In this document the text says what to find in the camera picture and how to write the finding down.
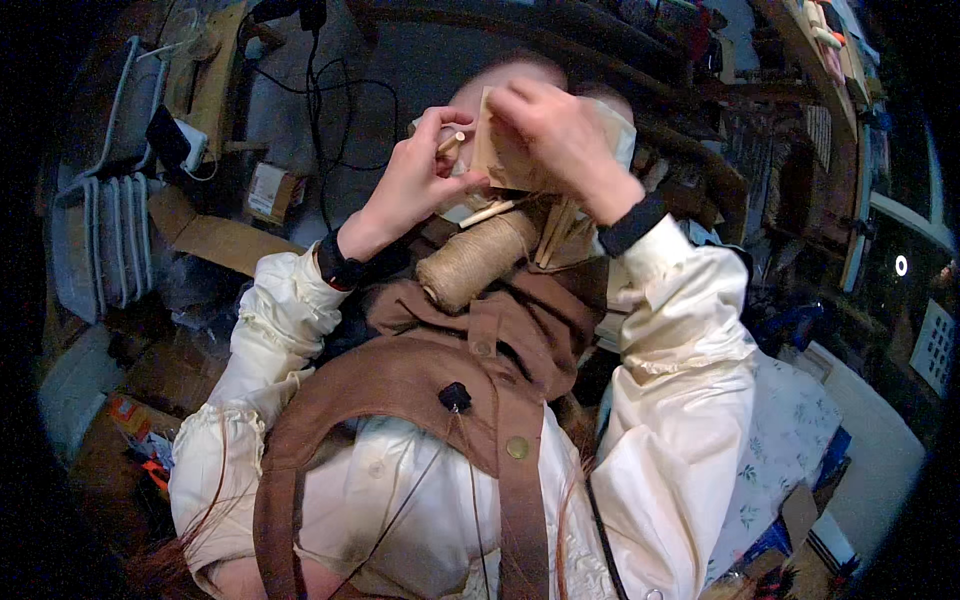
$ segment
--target clothing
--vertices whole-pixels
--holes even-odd
[[[318,447],[339,423],[389,415],[446,440],[497,480],[501,531],[510,533],[500,540],[499,585],[507,598],[545,600],[549,560],[537,471],[544,400],[573,387],[577,358],[603,316],[589,307],[605,299],[604,267],[585,263],[579,276],[519,269],[457,315],[440,311],[409,279],[381,290],[368,322],[382,336],[318,369],[274,427],[253,514],[257,568],[270,597],[301,595],[293,550],[297,482],[316,466]],[[377,376],[368,377],[377,365]],[[372,540],[360,543],[372,551]]]
[[[755,347],[745,341],[738,320],[747,275],[730,251],[692,249],[669,216],[619,260],[632,281],[622,294],[636,311],[621,331],[624,365],[613,375],[611,422],[602,440],[606,458],[591,482],[628,595],[642,598],[657,588],[664,598],[696,598],[753,406],[749,356]],[[322,350],[322,336],[339,321],[336,307],[346,295],[323,283],[310,252],[261,259],[255,282],[241,300],[228,368],[207,404],[184,423],[174,448],[177,466],[169,489],[182,534],[217,490],[226,436],[220,497],[234,499],[218,505],[216,526],[187,553],[195,579],[208,591],[215,591],[209,581],[216,581],[217,564],[253,555],[253,495],[264,433],[312,373],[307,358]],[[443,447],[402,420],[358,422],[352,443],[332,445],[331,458],[306,475],[295,548],[301,559],[349,572],[366,556],[354,541],[376,538]],[[579,457],[549,410],[538,468],[551,596],[558,597],[554,556],[563,526],[568,597],[613,597],[582,485],[574,485],[559,518]],[[468,463],[444,450],[431,470],[374,558],[380,574],[352,580],[362,591],[411,597],[405,590],[418,589],[440,597],[466,587],[476,595],[463,597],[484,597],[482,574],[479,586],[476,579]],[[475,473],[474,481],[483,547],[495,560],[497,482],[483,473]],[[429,555],[430,564],[418,554]]]

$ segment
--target wrist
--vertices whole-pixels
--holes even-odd
[[[584,209],[598,225],[613,225],[646,197],[643,185],[619,164],[598,169],[594,175],[581,195]]]
[[[394,242],[387,228],[360,209],[349,216],[337,233],[337,248],[346,259],[367,262]]]

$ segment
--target hand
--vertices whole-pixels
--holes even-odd
[[[500,127],[515,130],[600,225],[616,223],[643,200],[643,186],[613,157],[592,102],[528,79],[509,80],[487,102]]]
[[[364,207],[350,215],[337,236],[344,258],[361,262],[403,236],[441,204],[474,186],[489,185],[487,176],[467,171],[444,179],[438,175],[437,136],[445,124],[469,125],[468,114],[454,108],[428,108],[413,137],[394,147],[387,170]]]

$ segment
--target black wristband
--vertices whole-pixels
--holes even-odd
[[[339,228],[332,230],[314,248],[313,254],[326,283],[341,292],[352,290],[366,272],[365,265],[355,258],[344,258],[337,245]]]
[[[597,228],[597,237],[607,254],[617,258],[647,234],[660,222],[666,210],[660,194],[648,194],[641,202],[633,205],[630,212],[609,227]]]

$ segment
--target white shirt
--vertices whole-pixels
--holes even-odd
[[[623,365],[612,377],[612,414],[600,449],[605,458],[591,483],[629,597],[658,589],[665,599],[694,599],[727,511],[753,408],[755,347],[738,320],[747,274],[729,250],[693,249],[669,216],[619,260],[632,282],[621,294],[636,308],[620,332]],[[177,437],[169,489],[182,535],[216,493],[226,435],[220,501],[187,551],[195,580],[216,597],[222,596],[211,582],[218,569],[254,556],[253,502],[264,434],[312,373],[307,361],[340,322],[337,307],[346,295],[323,282],[311,252],[262,258],[255,285],[241,300],[227,370]],[[561,528],[567,597],[615,598],[579,456],[549,408],[541,433],[551,598],[560,597]],[[301,559],[346,576],[367,557],[438,451],[402,516],[351,583],[398,597],[485,598],[468,462],[403,420],[361,420],[355,439],[324,446],[320,465],[305,477],[295,548]],[[496,597],[497,482],[479,469],[473,473]]]

